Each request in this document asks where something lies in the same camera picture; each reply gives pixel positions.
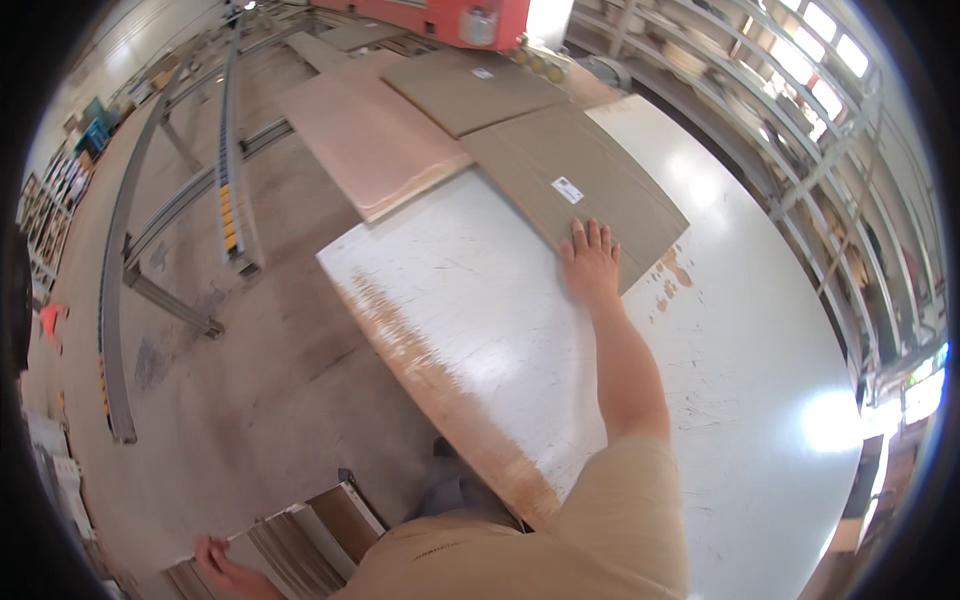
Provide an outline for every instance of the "concrete floor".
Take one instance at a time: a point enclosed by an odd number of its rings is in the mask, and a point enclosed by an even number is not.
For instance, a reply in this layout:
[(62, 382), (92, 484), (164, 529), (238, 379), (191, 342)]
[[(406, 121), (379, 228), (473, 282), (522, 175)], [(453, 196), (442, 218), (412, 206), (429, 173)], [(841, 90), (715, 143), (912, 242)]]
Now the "concrete floor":
[[(281, 116), (278, 93), (315, 75), (284, 46), (239, 64), (238, 123), (245, 134)], [(171, 119), (204, 164), (213, 158), (221, 85), (208, 84)], [(115, 135), (70, 230), (53, 292), (54, 301), (71, 308), (57, 327), (63, 356), (35, 324), (23, 380), (28, 410), (68, 422), (84, 500), (111, 566), (121, 577), (143, 580), (188, 555), (199, 534), (242, 531), (332, 487), (340, 467), (353, 469), (388, 524), (399, 523), (419, 498), (437, 433), (314, 258), (360, 219), (295, 134), (246, 164), (263, 273), (245, 281), (222, 263), (212, 191), (141, 259), (146, 276), (224, 323), (221, 339), (208, 340), (121, 291), (138, 442), (120, 445), (110, 436), (96, 356), (100, 271), (116, 193), (152, 107), (139, 108)], [(190, 175), (157, 129), (130, 231)]]

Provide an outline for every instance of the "hand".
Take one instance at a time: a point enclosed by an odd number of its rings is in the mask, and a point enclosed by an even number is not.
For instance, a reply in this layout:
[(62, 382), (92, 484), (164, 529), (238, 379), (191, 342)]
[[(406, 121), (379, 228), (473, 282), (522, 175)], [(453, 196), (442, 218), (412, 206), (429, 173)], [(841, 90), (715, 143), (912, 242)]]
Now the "hand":
[(584, 224), (574, 219), (573, 244), (561, 241), (560, 255), (566, 285), (592, 314), (620, 302), (620, 245), (611, 247), (610, 227), (600, 228), (596, 219), (589, 220), (588, 228), (589, 235)]
[(218, 588), (235, 591), (251, 600), (285, 600), (266, 575), (228, 559), (229, 548), (228, 541), (210, 536), (197, 538), (193, 546), (197, 564)]

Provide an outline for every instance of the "red machine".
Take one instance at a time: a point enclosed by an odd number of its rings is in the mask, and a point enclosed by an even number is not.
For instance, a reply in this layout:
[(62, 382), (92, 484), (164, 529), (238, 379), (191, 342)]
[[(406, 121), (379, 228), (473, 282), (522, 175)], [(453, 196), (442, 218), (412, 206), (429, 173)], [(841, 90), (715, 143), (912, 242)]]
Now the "red machine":
[(527, 28), (530, 0), (310, 0), (393, 23), (459, 48), (512, 50)]

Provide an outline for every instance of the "white table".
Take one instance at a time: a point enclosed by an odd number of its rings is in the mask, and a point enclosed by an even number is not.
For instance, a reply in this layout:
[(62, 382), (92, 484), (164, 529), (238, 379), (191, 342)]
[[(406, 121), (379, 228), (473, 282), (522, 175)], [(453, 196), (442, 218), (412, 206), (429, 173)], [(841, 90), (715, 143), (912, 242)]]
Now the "white table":
[[(637, 96), (588, 114), (690, 222), (675, 264), (624, 296), (670, 405), (690, 597), (796, 598), (861, 448), (827, 315), (774, 226), (680, 126)], [(474, 168), (318, 259), (424, 413), (543, 524), (606, 442), (592, 333), (557, 256)]]

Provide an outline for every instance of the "label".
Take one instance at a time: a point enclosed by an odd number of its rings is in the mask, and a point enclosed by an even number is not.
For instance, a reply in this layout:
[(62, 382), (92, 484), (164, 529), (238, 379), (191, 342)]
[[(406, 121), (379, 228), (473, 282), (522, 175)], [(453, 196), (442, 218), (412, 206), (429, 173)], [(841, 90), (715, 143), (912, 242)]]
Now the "label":
[(570, 183), (566, 177), (561, 177), (558, 180), (551, 183), (553, 188), (560, 192), (564, 198), (570, 201), (571, 204), (576, 204), (584, 198), (584, 193), (576, 188), (573, 183)]

